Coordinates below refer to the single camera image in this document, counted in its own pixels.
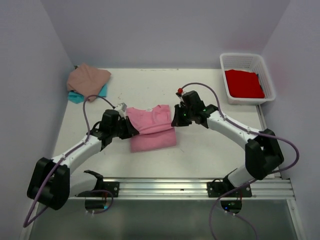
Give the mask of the pink polo shirt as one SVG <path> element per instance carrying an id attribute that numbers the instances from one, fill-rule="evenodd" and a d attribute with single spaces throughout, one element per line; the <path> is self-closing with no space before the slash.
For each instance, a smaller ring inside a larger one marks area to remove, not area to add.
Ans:
<path id="1" fill-rule="evenodd" d="M 171 126 L 171 109 L 160 104 L 146 110 L 129 107 L 126 114 L 139 132 L 130 139 L 132 153 L 154 151 L 177 145 L 175 128 Z"/>

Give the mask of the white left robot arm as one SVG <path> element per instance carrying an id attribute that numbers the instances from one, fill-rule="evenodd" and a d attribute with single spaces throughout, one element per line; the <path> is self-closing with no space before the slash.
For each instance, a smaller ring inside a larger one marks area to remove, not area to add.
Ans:
<path id="1" fill-rule="evenodd" d="M 103 151 L 114 138 L 130 139 L 139 135 L 126 114 L 126 104 L 107 109 L 85 137 L 66 152 L 36 162 L 27 188 L 27 197 L 53 210 L 59 210 L 71 196 L 111 197 L 104 177 L 92 170 L 72 180 L 72 173 L 92 156 Z"/>

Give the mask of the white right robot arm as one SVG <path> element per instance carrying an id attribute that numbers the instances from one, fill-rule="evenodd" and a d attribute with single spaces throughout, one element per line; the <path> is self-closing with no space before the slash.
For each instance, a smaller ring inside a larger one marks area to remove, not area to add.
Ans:
<path id="1" fill-rule="evenodd" d="M 206 106 L 194 90 L 185 92 L 180 88 L 176 95 L 180 103 L 174 106 L 171 122 L 173 127 L 186 127 L 194 122 L 224 135 L 244 150 L 244 165 L 228 173 L 222 180 L 222 189 L 227 196 L 235 196 L 243 184 L 252 180 L 263 180 L 284 162 L 272 130 L 259 131 L 258 135 L 255 135 L 248 126 L 238 121 L 235 123 L 240 128 L 234 126 L 227 121 L 227 115 L 220 114 L 217 106 Z"/>

